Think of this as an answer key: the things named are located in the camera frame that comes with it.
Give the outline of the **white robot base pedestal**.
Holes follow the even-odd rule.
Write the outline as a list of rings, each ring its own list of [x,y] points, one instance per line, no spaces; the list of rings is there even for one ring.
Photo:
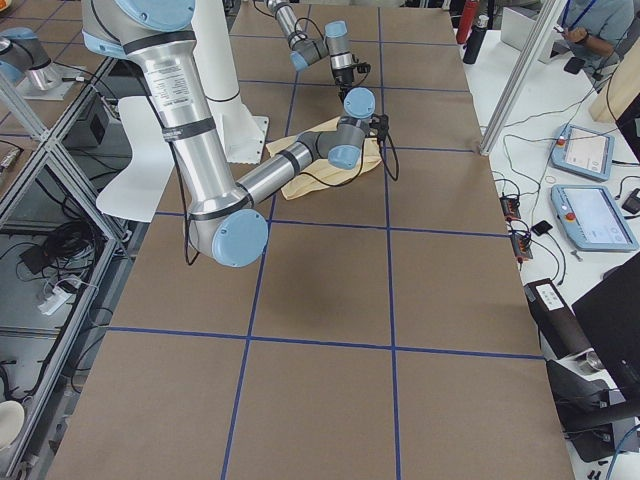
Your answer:
[[[195,62],[226,159],[230,163],[257,164],[269,119],[252,115],[242,102],[223,3],[197,0],[192,26],[197,38]],[[143,96],[125,97],[118,107],[132,159],[104,187],[96,205],[111,216],[149,222],[174,163],[147,100]]]

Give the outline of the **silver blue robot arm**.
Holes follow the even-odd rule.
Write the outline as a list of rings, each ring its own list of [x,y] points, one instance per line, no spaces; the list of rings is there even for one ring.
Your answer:
[[[228,24],[218,1],[86,1],[83,36],[95,53],[136,64],[177,167],[184,208],[185,258],[207,255],[230,267],[255,261],[268,240],[257,205],[325,159],[343,170],[364,163],[365,142],[385,126],[373,93],[354,83],[366,72],[350,48],[347,25],[328,23],[319,38],[299,25],[291,5],[271,1],[297,70],[328,59],[343,113],[330,131],[306,131],[240,179],[227,157],[259,142],[261,127],[242,103]]]
[[[263,14],[274,18],[286,37],[290,60],[297,72],[328,58],[341,102],[367,78],[371,65],[352,52],[345,21],[332,21],[321,32],[310,18],[298,18],[289,1],[263,1],[263,4],[268,9]]]

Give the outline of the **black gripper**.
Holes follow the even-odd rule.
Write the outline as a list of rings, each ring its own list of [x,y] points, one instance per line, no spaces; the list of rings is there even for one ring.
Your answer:
[[[367,78],[371,65],[360,61],[354,54],[338,54],[331,56],[331,71],[339,88],[338,96],[345,98],[351,89],[357,88]],[[364,75],[359,83],[355,83],[354,72]]]
[[[369,123],[369,137],[382,146],[389,134],[389,117],[386,114],[373,114]]]

